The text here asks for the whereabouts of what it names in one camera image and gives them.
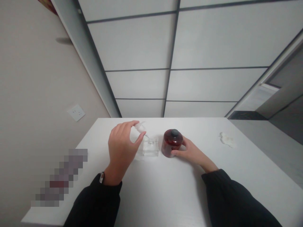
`electrical socket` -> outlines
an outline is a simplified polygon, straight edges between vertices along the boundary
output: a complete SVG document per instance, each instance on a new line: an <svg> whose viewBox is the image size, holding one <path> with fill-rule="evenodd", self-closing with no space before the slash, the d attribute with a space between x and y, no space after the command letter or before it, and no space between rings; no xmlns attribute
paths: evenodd
<svg viewBox="0 0 303 227"><path fill-rule="evenodd" d="M71 108L68 113L75 121L80 120L85 115L83 109L78 104Z"/></svg>

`pixelated area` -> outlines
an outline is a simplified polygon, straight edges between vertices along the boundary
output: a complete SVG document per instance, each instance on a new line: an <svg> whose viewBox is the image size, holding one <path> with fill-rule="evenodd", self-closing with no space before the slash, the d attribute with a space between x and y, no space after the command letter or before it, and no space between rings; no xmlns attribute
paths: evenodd
<svg viewBox="0 0 303 227"><path fill-rule="evenodd" d="M32 207L58 207L64 200L64 194L73 187L73 182L78 179L78 171L87 162L87 149L69 149L60 162L59 168L50 175L50 180L45 182L45 187L40 188L40 193L35 195Z"/></svg>

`amber bottle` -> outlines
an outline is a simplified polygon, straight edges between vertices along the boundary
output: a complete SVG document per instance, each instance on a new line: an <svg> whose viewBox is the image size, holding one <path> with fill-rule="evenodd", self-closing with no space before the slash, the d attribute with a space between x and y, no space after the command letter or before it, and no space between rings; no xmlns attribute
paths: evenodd
<svg viewBox="0 0 303 227"><path fill-rule="evenodd" d="M179 150L183 142L182 134L176 129L169 129L164 133L162 153L168 158L173 158L172 150Z"/></svg>

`white tissue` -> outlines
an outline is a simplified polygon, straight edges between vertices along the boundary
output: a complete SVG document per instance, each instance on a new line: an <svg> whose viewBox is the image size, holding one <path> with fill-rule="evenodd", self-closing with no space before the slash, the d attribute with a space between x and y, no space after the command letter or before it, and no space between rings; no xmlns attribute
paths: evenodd
<svg viewBox="0 0 303 227"><path fill-rule="evenodd" d="M221 142L231 148L235 147L235 142L233 138L228 137L224 132L220 133Z"/></svg>

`wristwatch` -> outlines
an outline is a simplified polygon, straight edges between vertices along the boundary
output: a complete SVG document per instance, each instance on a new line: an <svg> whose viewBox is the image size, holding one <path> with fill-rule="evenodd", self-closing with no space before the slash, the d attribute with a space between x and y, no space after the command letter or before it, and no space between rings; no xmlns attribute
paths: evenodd
<svg viewBox="0 0 303 227"><path fill-rule="evenodd" d="M104 172L101 172L100 173L101 174L101 176L100 176L100 183L102 183L103 182L103 180L104 180L104 177L105 177L105 175L104 175Z"/></svg>

